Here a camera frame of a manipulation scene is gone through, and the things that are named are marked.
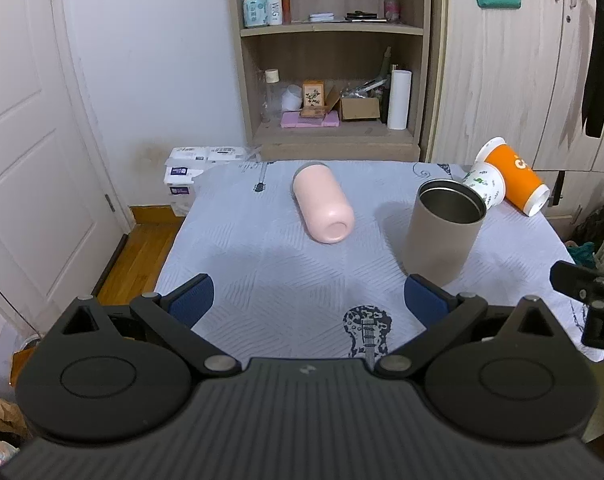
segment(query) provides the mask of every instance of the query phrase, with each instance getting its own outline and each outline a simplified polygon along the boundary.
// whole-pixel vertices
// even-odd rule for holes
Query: wooden cabinet
[[[426,95],[431,0],[399,0],[403,24],[304,23],[310,13],[365,10],[383,15],[384,0],[290,0],[293,23],[244,28],[242,0],[230,0],[232,35],[246,139],[262,146],[266,160],[355,158],[416,161]],[[282,129],[260,117],[260,76],[280,71],[281,85],[321,79],[330,87],[358,84],[378,75],[384,51],[392,63],[413,72],[408,126],[389,130],[380,121],[343,123],[337,128]]]
[[[551,102],[563,0],[481,9],[448,0],[442,91],[431,162],[467,164],[501,136],[533,161]]]
[[[533,168],[588,171],[600,139],[582,127],[582,97],[589,69],[595,0],[564,0],[564,21],[556,84]]]

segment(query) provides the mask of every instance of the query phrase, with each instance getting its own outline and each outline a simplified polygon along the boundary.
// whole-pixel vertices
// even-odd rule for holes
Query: white wall
[[[64,0],[84,105],[120,199],[168,203],[173,146],[245,145],[228,0]]]

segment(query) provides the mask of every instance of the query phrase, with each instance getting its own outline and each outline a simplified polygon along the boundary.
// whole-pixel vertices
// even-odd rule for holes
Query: pink tumbler
[[[331,170],[321,162],[305,164],[293,176],[293,193],[309,234],[323,244],[344,240],[355,216]]]

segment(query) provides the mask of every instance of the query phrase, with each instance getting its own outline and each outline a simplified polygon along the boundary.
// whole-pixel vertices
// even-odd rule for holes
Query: guitar print
[[[373,370],[376,360],[388,353],[386,336],[391,332],[391,317],[373,305],[361,305],[346,311],[344,330],[351,336],[352,358],[363,358]]]

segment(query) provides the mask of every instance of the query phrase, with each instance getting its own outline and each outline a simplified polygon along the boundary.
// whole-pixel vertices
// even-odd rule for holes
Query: black ribbon
[[[595,26],[589,71],[582,99],[582,127],[588,137],[601,137],[604,128],[604,0],[595,0]]]

